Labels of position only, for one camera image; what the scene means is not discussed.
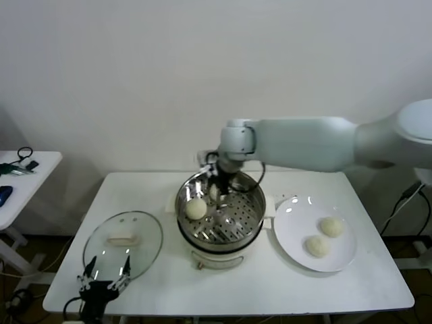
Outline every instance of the cable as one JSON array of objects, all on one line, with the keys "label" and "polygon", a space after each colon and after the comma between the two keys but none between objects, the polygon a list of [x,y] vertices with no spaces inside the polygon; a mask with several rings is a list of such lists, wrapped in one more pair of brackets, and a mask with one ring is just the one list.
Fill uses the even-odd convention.
[{"label": "cable", "polygon": [[[418,195],[423,198],[427,204],[427,216],[426,216],[426,220],[425,223],[423,224],[422,228],[418,231],[418,233],[415,235],[414,240],[416,240],[417,237],[419,237],[423,231],[425,230],[425,228],[427,227],[427,224],[429,224],[430,220],[431,220],[431,214],[432,214],[432,209],[431,209],[431,203],[429,202],[429,199],[426,197],[426,195],[423,193],[422,190],[420,190],[418,192]],[[396,251],[392,252],[393,255],[398,254],[399,252],[405,250],[406,248],[408,248],[409,246],[412,245],[412,242],[409,242],[405,245],[403,245],[403,247],[397,249]]]},{"label": "cable", "polygon": [[66,246],[68,246],[68,244],[74,239],[74,236],[72,236],[63,246],[63,248],[61,249],[59,255],[57,256],[57,258],[46,268],[37,271],[35,273],[32,273],[30,275],[12,275],[10,273],[4,273],[4,272],[0,272],[0,275],[4,275],[6,277],[12,277],[12,278],[28,278],[28,277],[33,277],[34,275],[38,275],[41,272],[45,272],[46,270],[50,269],[55,263],[57,263],[57,261],[60,259],[61,255],[63,254],[64,250],[66,249]]},{"label": "cable", "polygon": [[427,224],[429,223],[429,221],[431,220],[431,203],[429,202],[429,199],[426,197],[426,195],[423,193],[423,191],[419,191],[418,194],[420,195],[421,198],[423,198],[427,204],[427,217],[426,217],[426,221],[423,224],[422,228],[420,229],[420,231],[418,231],[416,236],[420,236],[422,234],[422,232],[425,230]]},{"label": "cable", "polygon": [[81,299],[81,297],[73,297],[73,298],[69,299],[69,300],[66,302],[65,306],[63,307],[63,320],[64,320],[65,322],[68,321],[68,314],[67,314],[67,311],[68,311],[68,306],[69,306],[69,304],[70,304],[71,302],[75,302],[75,301],[80,300],[80,299]]},{"label": "cable", "polygon": [[387,218],[387,220],[383,223],[385,226],[384,226],[384,228],[383,228],[383,230],[381,231],[381,233],[380,233],[380,235],[383,235],[384,234],[384,231],[387,229],[387,227],[388,227],[388,225],[389,225],[389,223],[390,223],[390,221],[411,201],[411,199],[413,199],[414,198],[414,196],[416,195],[416,194],[418,194],[419,193],[419,191],[424,187],[425,185],[424,184],[420,184],[419,186],[418,186],[418,188],[414,191],[414,193],[411,195],[411,196],[409,196],[409,198],[407,198],[405,201],[404,201],[404,203],[398,208],[398,209],[396,209],[396,211],[394,211],[391,215],[390,215],[390,217],[389,218]]},{"label": "cable", "polygon": [[252,187],[250,187],[249,189],[246,189],[246,190],[237,189],[237,188],[234,188],[234,187],[232,186],[231,183],[229,183],[228,186],[229,186],[232,190],[234,190],[234,191],[236,191],[236,192],[240,192],[240,193],[242,193],[242,194],[247,194],[247,193],[249,193],[249,192],[254,191],[255,189],[257,189],[257,188],[259,187],[260,183],[263,181],[264,176],[265,176],[265,164],[264,164],[263,162],[261,162],[261,166],[263,167],[263,172],[262,172],[261,176],[259,177],[259,179],[258,179],[258,181],[256,182],[256,184],[254,184],[254,185],[253,185]]},{"label": "cable", "polygon": [[[30,152],[27,155],[23,155],[22,151],[24,150],[29,150]],[[25,159],[28,159],[29,157],[31,157],[33,155],[33,148],[29,147],[29,146],[23,146],[20,147],[17,151],[16,151],[16,155],[18,156],[18,160],[14,161],[14,162],[10,162],[8,163],[9,165],[15,164],[15,163],[21,163],[22,161],[24,161]]]},{"label": "cable", "polygon": [[[391,211],[390,217],[394,215],[394,213],[396,212],[396,209],[398,208],[398,205],[403,201],[404,199],[402,197],[399,198],[399,200],[396,202],[396,204],[394,204],[393,207],[393,211]],[[384,228],[381,230],[381,233],[379,233],[380,236],[382,236],[385,232],[385,230],[387,229],[387,227],[389,227],[390,224],[390,220],[386,221],[386,224],[384,226]]]}]

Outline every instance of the floor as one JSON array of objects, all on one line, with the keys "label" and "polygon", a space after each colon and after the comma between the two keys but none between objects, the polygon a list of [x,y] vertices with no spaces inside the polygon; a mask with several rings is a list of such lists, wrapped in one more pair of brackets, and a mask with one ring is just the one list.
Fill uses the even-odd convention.
[{"label": "floor", "polygon": [[[6,236],[1,236],[7,243],[8,239]],[[42,269],[51,264],[55,258],[59,255],[62,247],[68,241],[68,238],[56,238],[56,237],[28,237],[29,244],[25,247],[19,249],[19,253],[26,258],[27,260],[31,260],[32,257],[37,252],[47,253],[47,258],[44,260],[42,264]],[[415,257],[416,250],[407,243],[406,240],[385,240],[387,241],[387,247],[394,257]],[[61,258],[59,261],[53,265],[50,271],[55,271],[61,263]],[[6,268],[7,273],[15,273],[13,269],[10,267]],[[404,276],[406,282],[408,283],[412,293],[414,296],[418,296],[420,294],[430,294],[432,295],[432,275],[428,271],[423,270],[409,270],[402,271],[402,275]],[[18,279],[2,276],[0,280],[0,286],[2,295],[0,308],[0,323],[9,323],[9,318],[5,321],[5,313],[4,313],[4,296],[8,298],[10,294],[13,292],[14,287],[16,286]],[[47,291],[47,286],[30,286],[30,290],[34,295],[41,295]],[[27,310],[26,313],[19,316],[19,320],[22,324],[30,324],[38,321],[43,318],[47,313],[42,308],[43,297],[37,299]],[[426,324],[432,323],[432,298],[430,297],[420,297],[416,302],[415,307],[418,319],[417,321],[414,309],[401,310],[397,312],[382,312],[376,315],[373,315],[371,318],[367,319],[363,322],[363,324]],[[321,316],[303,316],[303,317],[236,317],[236,318],[209,318],[206,319],[209,321],[218,321],[224,322],[226,324],[322,324],[323,319]],[[59,324],[62,323],[63,319],[61,315],[50,315],[43,321],[39,322],[40,324]],[[176,319],[176,318],[142,318],[128,319],[128,324],[183,324],[184,319]]]}]

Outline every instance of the table leg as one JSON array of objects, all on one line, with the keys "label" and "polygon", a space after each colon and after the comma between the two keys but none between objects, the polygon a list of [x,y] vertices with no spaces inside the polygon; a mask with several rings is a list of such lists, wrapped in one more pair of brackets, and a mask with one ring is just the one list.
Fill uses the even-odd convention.
[{"label": "table leg", "polygon": [[432,248],[427,249],[422,242],[414,242],[414,247],[420,253],[418,258],[394,259],[398,268],[403,269],[426,269],[432,273]]},{"label": "table leg", "polygon": [[0,240],[0,256],[9,263],[14,269],[28,275],[38,271],[33,265],[20,256],[14,249],[8,246],[3,240]]},{"label": "table leg", "polygon": [[23,235],[12,226],[6,228],[5,233],[7,234],[7,236],[9,236],[12,240],[15,241],[13,245],[17,244],[17,247],[25,246],[28,243],[27,239],[23,237]]}]

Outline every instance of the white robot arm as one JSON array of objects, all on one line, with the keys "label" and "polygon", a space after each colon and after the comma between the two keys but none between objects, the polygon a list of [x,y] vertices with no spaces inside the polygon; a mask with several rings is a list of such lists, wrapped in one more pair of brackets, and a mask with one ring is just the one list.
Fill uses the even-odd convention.
[{"label": "white robot arm", "polygon": [[432,99],[363,125],[340,117],[232,119],[218,152],[232,170],[249,160],[324,172],[353,164],[432,169]]}]

